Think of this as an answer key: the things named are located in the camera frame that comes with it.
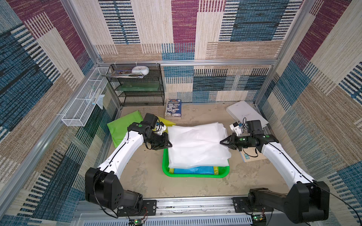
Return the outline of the white translucent raincoat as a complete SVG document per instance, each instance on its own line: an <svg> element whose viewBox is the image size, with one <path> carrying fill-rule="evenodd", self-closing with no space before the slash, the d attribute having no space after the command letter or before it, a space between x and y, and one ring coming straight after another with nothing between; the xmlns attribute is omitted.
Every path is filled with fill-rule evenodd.
<svg viewBox="0 0 362 226"><path fill-rule="evenodd" d="M227 138L223 124L214 122L193 127L172 126L168 129L172 147L168 149L169 167L227 167L231 153L220 144Z"/></svg>

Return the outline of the green plastic basket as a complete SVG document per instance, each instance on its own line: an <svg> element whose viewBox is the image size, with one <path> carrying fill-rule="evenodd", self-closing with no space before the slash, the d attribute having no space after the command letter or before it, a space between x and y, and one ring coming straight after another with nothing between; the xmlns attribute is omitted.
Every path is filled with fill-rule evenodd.
<svg viewBox="0 0 362 226"><path fill-rule="evenodd" d="M165 149L163 152L163 161L162 161L162 170L165 175L169 177L177 178L225 178L229 172L230 167L196 167L190 169L173 169L169 168L169 156L168 149Z"/></svg>

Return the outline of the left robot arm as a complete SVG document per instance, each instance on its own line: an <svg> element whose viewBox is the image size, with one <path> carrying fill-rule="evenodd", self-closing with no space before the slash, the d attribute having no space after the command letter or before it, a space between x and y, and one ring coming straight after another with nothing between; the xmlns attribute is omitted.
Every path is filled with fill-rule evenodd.
<svg viewBox="0 0 362 226"><path fill-rule="evenodd" d="M111 210L112 217L120 214L140 216L146 214L146 206L140 193L123 189L120 177L135 151L146 145L148 150L171 148L167 127L156 115L147 113L141 122L127 127L122 142L97 168L89 168L85 174L85 199L97 204L101 210Z"/></svg>

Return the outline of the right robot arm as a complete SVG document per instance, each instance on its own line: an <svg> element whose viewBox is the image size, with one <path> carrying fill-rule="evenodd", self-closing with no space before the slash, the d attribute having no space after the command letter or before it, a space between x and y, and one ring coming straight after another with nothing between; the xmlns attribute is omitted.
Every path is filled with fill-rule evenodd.
<svg viewBox="0 0 362 226"><path fill-rule="evenodd" d="M328 219L329 187L299 167L274 135L264 133L259 120L235 122L230 128L232 134L220 141L220 144L240 152L246 148L255 148L257 154L261 153L274 165L289 188L287 194L276 193L268 188L250 189L247 198L233 199L236 212L276 209L295 224Z"/></svg>

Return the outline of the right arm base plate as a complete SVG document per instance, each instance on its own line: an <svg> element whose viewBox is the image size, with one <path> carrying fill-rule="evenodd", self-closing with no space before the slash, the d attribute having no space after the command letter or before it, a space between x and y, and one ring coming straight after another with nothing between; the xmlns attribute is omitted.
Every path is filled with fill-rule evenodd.
<svg viewBox="0 0 362 226"><path fill-rule="evenodd" d="M261 204L250 204L246 196L233 197L232 203L236 213L252 215L257 212L272 212L274 210L271 207L263 206Z"/></svg>

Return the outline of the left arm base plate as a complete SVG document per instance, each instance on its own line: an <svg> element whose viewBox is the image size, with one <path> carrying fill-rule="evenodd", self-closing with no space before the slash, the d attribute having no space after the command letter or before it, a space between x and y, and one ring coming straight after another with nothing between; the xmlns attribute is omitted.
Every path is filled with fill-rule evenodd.
<svg viewBox="0 0 362 226"><path fill-rule="evenodd" d="M117 209L117 216L119 217L133 217L133 216L155 216L157 208L156 200L141 200L135 205L119 206Z"/></svg>

